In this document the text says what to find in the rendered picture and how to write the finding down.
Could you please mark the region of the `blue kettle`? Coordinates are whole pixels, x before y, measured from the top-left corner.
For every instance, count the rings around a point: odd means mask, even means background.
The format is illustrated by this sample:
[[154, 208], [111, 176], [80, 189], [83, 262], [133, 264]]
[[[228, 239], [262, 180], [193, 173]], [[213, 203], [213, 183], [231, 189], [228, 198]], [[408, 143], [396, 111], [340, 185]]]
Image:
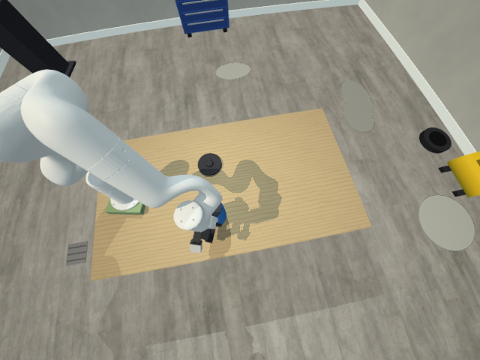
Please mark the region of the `blue kettle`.
[[[224, 223], [224, 221], [227, 218], [227, 213], [226, 213], [225, 208], [224, 208], [222, 203], [220, 203], [220, 205], [216, 208], [216, 210], [213, 212], [213, 214], [211, 216], [214, 216], [214, 217], [218, 218], [218, 223], [219, 224]], [[215, 234], [215, 229], [207, 229], [207, 230], [202, 232], [201, 239], [208, 240], [208, 241], [205, 241], [205, 242], [212, 243], [213, 238], [214, 238], [214, 234]]]

